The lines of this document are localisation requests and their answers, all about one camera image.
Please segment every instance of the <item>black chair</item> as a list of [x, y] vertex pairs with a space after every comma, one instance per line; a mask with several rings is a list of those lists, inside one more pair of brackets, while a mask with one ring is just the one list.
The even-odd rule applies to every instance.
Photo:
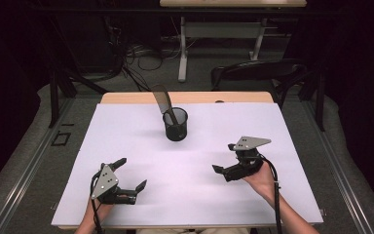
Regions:
[[307, 74], [301, 59], [255, 60], [213, 68], [211, 86], [212, 91], [267, 91], [281, 108], [287, 91]]

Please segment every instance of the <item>white desk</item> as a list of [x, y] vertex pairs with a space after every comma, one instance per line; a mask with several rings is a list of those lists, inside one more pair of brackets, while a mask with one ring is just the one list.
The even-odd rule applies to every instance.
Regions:
[[[161, 0], [162, 7], [176, 8], [296, 8], [305, 7], [306, 0]], [[181, 17], [181, 58], [178, 81], [185, 82], [187, 76], [186, 37], [202, 38], [256, 38], [250, 59], [257, 60], [267, 19], [260, 22], [186, 22]]]
[[[106, 96], [99, 104], [56, 209], [52, 225], [79, 225], [90, 195], [90, 182], [101, 163], [126, 157], [116, 171], [119, 186], [134, 189], [148, 179], [134, 206], [117, 205], [102, 223], [105, 228], [199, 228], [275, 226], [275, 213], [243, 180], [226, 182], [211, 165], [237, 164], [227, 144], [241, 136], [264, 137], [272, 143], [259, 151], [278, 170], [280, 193], [308, 222], [321, 223], [318, 205], [306, 179], [281, 111], [266, 102], [197, 103], [206, 100], [245, 101], [266, 93], [170, 93], [188, 114], [188, 135], [179, 142], [166, 138], [156, 103], [126, 103], [137, 94]], [[140, 102], [154, 100], [139, 93]]]

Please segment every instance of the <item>cable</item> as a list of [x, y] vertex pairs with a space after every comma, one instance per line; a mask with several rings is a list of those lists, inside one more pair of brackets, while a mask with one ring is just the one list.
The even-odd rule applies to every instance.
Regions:
[[270, 170], [272, 171], [273, 180], [275, 181], [275, 215], [276, 215], [276, 228], [278, 229], [278, 233], [281, 234], [281, 208], [280, 208], [280, 201], [279, 201], [279, 181], [278, 181], [278, 173], [276, 172], [275, 166], [273, 166], [272, 162], [270, 162], [267, 158], [263, 155], [262, 160], [269, 164]]
[[[95, 184], [95, 181], [98, 179], [100, 175], [100, 172], [95, 174], [93, 176], [93, 179], [91, 180], [91, 185], [90, 185], [90, 196], [92, 196], [93, 192], [94, 192], [94, 184]], [[98, 234], [102, 234], [103, 231], [102, 231], [102, 227], [101, 227], [101, 223], [99, 221], [99, 217], [98, 217], [98, 208], [95, 206], [95, 199], [91, 198], [91, 204], [93, 206], [93, 222], [95, 223], [95, 231], [96, 233]]]

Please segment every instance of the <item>white table surface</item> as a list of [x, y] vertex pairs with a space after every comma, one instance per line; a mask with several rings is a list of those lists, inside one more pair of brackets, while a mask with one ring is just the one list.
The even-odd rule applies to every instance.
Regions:
[[237, 164], [227, 147], [241, 136], [263, 137], [258, 147], [275, 165], [280, 193], [310, 223], [322, 223], [318, 205], [275, 103], [177, 104], [188, 136], [166, 138], [157, 104], [99, 104], [56, 209], [52, 225], [79, 225], [101, 163], [126, 157], [115, 174], [123, 189], [147, 179], [135, 205], [117, 205], [103, 227], [274, 226], [275, 213], [243, 180], [226, 182], [211, 165]]

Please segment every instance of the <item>pen holder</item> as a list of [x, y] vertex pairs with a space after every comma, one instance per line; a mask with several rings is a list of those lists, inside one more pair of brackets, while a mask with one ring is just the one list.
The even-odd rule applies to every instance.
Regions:
[[177, 124], [173, 124], [167, 112], [163, 114], [163, 121], [166, 126], [166, 136], [172, 141], [181, 141], [187, 137], [187, 112], [179, 107], [174, 107], [172, 112], [175, 115]]

